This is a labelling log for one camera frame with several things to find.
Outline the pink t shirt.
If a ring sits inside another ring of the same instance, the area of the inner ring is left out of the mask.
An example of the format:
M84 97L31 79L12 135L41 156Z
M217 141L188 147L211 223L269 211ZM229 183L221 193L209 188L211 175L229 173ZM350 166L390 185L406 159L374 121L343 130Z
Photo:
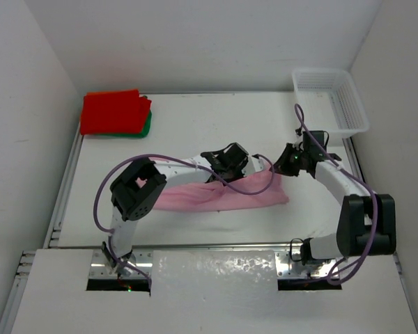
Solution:
M241 191L261 193L245 195L219 181L189 183L165 188L154 209L171 212L222 212L284 205L289 202L281 177L266 169L231 184Z

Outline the green t shirt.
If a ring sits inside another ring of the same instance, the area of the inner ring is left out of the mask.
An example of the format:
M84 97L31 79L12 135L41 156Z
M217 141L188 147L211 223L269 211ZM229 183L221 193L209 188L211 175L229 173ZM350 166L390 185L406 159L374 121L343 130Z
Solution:
M152 101L146 95L139 96L133 109L126 107L113 114L102 135L145 138L153 117L151 104Z

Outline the red t shirt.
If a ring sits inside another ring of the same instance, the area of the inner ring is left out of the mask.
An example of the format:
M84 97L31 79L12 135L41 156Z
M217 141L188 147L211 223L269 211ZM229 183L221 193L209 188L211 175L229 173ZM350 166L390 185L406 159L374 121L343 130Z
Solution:
M139 96L137 89L87 93L80 115L81 135L102 135L113 114L126 107L133 109Z

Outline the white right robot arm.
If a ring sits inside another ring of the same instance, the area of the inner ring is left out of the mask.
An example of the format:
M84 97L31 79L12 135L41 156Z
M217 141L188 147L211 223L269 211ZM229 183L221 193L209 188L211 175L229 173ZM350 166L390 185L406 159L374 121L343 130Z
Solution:
M300 261L312 264L340 257L392 255L396 251L395 201L374 193L346 171L337 154L326 153L325 132L296 131L296 143L288 143L274 171L297 177L305 171L321 183L341 206L335 233L307 238L300 246Z

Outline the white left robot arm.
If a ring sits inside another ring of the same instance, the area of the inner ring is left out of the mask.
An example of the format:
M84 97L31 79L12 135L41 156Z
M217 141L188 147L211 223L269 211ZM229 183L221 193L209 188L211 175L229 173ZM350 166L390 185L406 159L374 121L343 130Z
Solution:
M229 184L263 170L261 161L238 143L183 160L142 154L124 161L119 165L122 166L125 169L109 187L112 221L109 241L102 245L109 266L116 271L131 256L137 223L150 213L163 190L214 181Z

